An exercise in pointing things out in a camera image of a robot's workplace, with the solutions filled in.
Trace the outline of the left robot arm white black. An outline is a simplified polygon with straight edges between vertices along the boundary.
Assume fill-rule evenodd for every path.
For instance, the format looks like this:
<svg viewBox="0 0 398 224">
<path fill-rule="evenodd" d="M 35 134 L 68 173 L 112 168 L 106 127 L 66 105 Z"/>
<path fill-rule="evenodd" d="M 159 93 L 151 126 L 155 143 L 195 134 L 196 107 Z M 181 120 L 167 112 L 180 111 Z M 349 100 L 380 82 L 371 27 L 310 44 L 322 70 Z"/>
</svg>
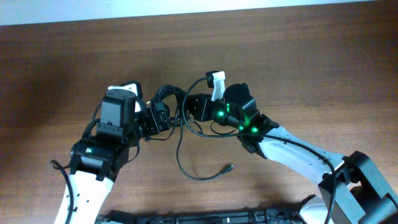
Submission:
<svg viewBox="0 0 398 224">
<path fill-rule="evenodd" d="M 101 103 L 101 116 L 72 147 L 55 222 L 94 223 L 119 170 L 129 161 L 130 148 L 168 129 L 170 109 L 163 102 L 147 107 L 131 88 L 110 87 Z"/>
</svg>

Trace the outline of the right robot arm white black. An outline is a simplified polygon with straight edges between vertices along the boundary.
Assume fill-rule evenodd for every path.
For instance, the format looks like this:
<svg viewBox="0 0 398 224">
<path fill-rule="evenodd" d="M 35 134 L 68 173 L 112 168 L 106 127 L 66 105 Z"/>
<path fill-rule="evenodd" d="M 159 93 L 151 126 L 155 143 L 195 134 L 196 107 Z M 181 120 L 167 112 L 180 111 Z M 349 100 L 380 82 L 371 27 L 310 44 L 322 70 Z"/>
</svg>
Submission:
<svg viewBox="0 0 398 224">
<path fill-rule="evenodd" d="M 185 115 L 238 130 L 235 137 L 251 154 L 278 162 L 318 186 L 299 210 L 305 223 L 397 223 L 397 194 L 371 158 L 316 147 L 259 112 L 245 83 L 212 95 L 187 93 Z"/>
</svg>

